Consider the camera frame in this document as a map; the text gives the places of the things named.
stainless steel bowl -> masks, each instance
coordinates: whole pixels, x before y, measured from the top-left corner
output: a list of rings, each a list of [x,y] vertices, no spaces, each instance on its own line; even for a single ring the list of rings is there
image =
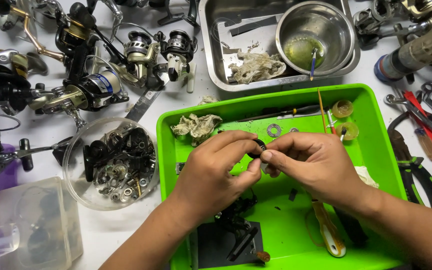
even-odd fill
[[[300,40],[319,41],[322,62],[314,70],[314,76],[327,76],[343,68],[351,59],[356,33],[346,15],[335,6],[320,1],[305,1],[288,9],[276,28],[276,47],[284,62],[296,71],[309,75],[310,71],[295,65],[285,54],[288,46]],[[312,53],[312,47],[301,48],[303,59]]]

metal washer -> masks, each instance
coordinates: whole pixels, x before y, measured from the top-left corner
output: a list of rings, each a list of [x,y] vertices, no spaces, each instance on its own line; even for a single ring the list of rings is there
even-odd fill
[[[271,129],[276,128],[276,133],[271,132]],[[281,135],[281,127],[277,124],[271,124],[266,129],[266,132],[268,133],[269,137],[277,138]]]

metal ruler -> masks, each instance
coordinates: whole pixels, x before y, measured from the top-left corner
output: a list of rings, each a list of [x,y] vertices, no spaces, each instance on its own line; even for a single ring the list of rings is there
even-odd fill
[[[146,89],[143,95],[136,101],[136,104],[126,115],[126,118],[139,122],[146,111],[149,109],[151,104],[156,100],[162,90],[154,91],[150,89]]]

white work surface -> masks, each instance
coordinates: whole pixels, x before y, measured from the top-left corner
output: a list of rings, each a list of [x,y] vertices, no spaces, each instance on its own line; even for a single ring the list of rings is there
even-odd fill
[[[63,9],[68,12],[74,1],[60,0]],[[356,11],[369,6],[370,1],[354,1],[350,0],[350,8],[352,14]],[[187,13],[188,3],[184,0],[172,0],[171,7],[175,12]],[[390,107],[384,103],[384,97],[387,94],[394,94],[391,87],[378,81],[373,73],[375,62],[384,54],[392,52],[398,47],[396,37],[389,37],[380,40],[377,45],[367,51],[361,51],[361,59],[355,70],[351,73],[337,78],[324,80],[315,80],[313,82],[296,83],[285,87],[275,87],[272,89],[259,89],[247,92],[230,93],[218,89],[209,79],[206,57],[202,48],[204,48],[203,39],[200,29],[195,29],[185,21],[178,21],[163,27],[159,27],[157,20],[165,16],[165,13],[155,9],[145,7],[125,8],[122,7],[124,13],[124,22],[140,24],[148,29],[151,33],[156,33],[158,30],[163,31],[166,36],[171,30],[181,29],[186,31],[190,36],[195,35],[198,39],[198,50],[194,54],[193,62],[197,64],[196,83],[194,93],[186,93],[186,87],[181,87],[180,82],[169,82],[164,91],[154,101],[153,105],[148,109],[146,114],[140,121],[147,130],[156,134],[156,122],[159,116],[165,112],[183,109],[195,106],[203,95],[211,95],[219,100],[230,100],[244,96],[270,93],[282,90],[305,89],[313,87],[362,83],[367,84],[373,89],[386,126],[401,113],[395,107]],[[94,15],[97,19],[96,24],[99,26],[107,37],[110,36],[110,28],[112,25],[112,13],[102,2],[98,2]],[[45,28],[37,26],[37,37],[41,44],[45,45],[49,50],[58,51],[54,43],[56,25],[54,21],[45,19]],[[18,39],[16,36],[24,35],[20,29],[13,29],[9,32],[0,31],[0,49],[16,49],[21,53],[34,52],[32,44]],[[118,36],[121,40],[127,41],[128,27],[122,27]],[[65,77],[65,69],[63,65],[49,57],[42,56],[49,66],[49,75],[31,75],[29,81],[34,86],[36,83],[45,83],[46,89],[61,86],[62,80]],[[416,91],[420,89],[421,84],[427,81],[432,82],[432,67],[424,68],[415,74],[416,82],[408,85],[405,79],[400,80],[397,85],[400,89]],[[109,116],[126,116],[125,110],[130,104],[134,104],[144,92],[143,89],[125,88],[129,92],[130,100],[126,103],[111,105],[100,112],[81,111],[81,116],[89,123],[102,117]],[[426,104],[423,108],[430,111]],[[49,146],[57,143],[64,138],[73,136],[76,131],[74,121],[66,114],[58,115],[42,115],[36,116],[34,112],[26,108],[16,116],[22,125],[16,130],[3,132],[1,141],[3,143],[17,146],[21,138],[28,138],[31,147]],[[413,156],[426,157],[420,147],[416,136],[414,135],[414,126],[411,121],[406,120],[398,126],[398,131],[404,136],[410,152]],[[62,168],[57,164],[51,151],[42,152],[33,155],[34,169],[30,172],[24,172],[20,167],[18,171],[19,184],[38,181],[52,176],[63,178]],[[429,159],[423,161],[425,168],[432,174],[432,162]],[[416,186],[419,194],[427,202],[427,198],[423,189],[417,181]],[[81,221],[82,243],[84,248],[83,255],[73,262],[71,269],[97,269],[110,255],[113,253],[147,218],[149,213],[161,203],[161,194],[159,185],[151,194],[143,198],[141,201],[130,205],[127,208],[117,211],[95,211],[79,205],[79,217]]]

gear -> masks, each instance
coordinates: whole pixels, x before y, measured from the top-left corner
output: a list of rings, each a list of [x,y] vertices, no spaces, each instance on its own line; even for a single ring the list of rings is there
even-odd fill
[[[126,164],[117,164],[113,166],[112,174],[116,176],[118,179],[123,179],[124,175],[128,173],[128,165]]]

